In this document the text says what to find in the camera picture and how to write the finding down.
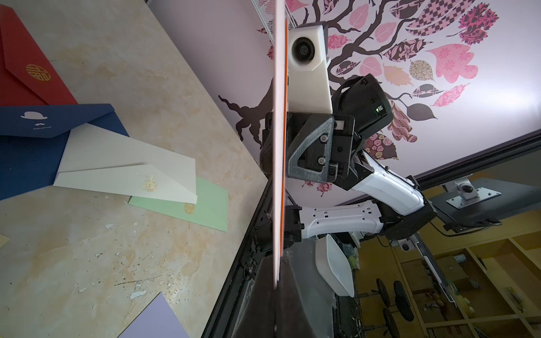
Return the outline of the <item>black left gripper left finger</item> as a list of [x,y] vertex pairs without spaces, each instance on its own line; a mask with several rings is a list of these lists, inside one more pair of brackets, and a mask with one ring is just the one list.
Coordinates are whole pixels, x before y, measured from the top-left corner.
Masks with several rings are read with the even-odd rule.
[[243,337],[274,337],[276,333],[276,288],[273,257],[261,261],[254,288],[242,319]]

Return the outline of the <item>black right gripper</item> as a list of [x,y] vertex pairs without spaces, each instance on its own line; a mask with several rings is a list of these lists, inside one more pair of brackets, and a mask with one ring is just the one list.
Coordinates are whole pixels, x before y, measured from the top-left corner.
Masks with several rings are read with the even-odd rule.
[[379,81],[372,74],[352,77],[332,95],[331,104],[330,114],[287,113],[283,175],[344,190],[392,190],[392,176],[365,149],[393,119]]

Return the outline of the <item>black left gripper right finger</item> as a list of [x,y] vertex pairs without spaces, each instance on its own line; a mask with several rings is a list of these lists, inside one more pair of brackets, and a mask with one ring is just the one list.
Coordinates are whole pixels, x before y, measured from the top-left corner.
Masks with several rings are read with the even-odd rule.
[[276,337],[315,337],[289,260],[280,259],[276,287]]

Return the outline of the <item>lilac purple envelope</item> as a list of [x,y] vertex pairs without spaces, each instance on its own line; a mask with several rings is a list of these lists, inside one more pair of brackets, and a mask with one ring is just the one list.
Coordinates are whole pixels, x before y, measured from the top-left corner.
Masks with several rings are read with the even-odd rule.
[[166,298],[160,293],[118,337],[188,338],[189,336],[176,314],[174,314],[173,309],[169,306]]

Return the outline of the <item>pink envelope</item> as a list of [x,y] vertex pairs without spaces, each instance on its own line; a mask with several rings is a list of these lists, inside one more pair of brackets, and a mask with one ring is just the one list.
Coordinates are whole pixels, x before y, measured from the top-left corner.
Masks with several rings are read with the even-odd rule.
[[286,2],[274,2],[274,79],[273,79],[273,287],[278,288],[283,255],[285,223],[285,143],[287,123],[287,46]]

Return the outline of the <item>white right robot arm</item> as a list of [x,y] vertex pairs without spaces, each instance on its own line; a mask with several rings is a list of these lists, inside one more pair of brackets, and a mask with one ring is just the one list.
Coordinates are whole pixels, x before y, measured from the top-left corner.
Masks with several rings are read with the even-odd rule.
[[287,239],[361,232],[403,240],[435,218],[433,205],[414,178],[393,173],[370,153],[372,147],[383,146],[376,133],[394,118],[373,76],[353,77],[331,92],[323,78],[290,75],[287,101],[283,122],[266,116],[263,172],[275,183],[295,178],[367,196],[359,204],[309,208],[287,206],[284,193],[275,193],[283,214],[278,224]]

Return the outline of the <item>mint green envelope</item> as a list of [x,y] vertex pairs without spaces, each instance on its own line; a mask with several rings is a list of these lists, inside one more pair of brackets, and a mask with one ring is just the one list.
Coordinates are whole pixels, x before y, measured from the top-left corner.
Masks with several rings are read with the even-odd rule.
[[129,205],[222,232],[228,231],[228,191],[197,177],[197,203],[131,197]]

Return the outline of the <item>white envelope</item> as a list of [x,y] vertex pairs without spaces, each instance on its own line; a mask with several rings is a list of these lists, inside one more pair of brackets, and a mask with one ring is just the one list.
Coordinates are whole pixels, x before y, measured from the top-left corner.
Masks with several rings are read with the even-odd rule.
[[71,131],[54,186],[197,202],[193,158],[90,124]]

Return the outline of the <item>navy blue envelope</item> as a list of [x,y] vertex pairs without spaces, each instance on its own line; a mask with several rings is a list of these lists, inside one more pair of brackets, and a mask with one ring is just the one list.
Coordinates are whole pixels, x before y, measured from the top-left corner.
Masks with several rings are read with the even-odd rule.
[[53,185],[70,131],[86,123],[128,134],[110,104],[1,107],[1,199]]

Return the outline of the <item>red envelope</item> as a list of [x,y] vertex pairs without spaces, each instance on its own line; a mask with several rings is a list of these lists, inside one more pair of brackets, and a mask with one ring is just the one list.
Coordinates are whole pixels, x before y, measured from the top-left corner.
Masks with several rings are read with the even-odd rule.
[[76,99],[8,6],[1,6],[1,105],[72,105]]

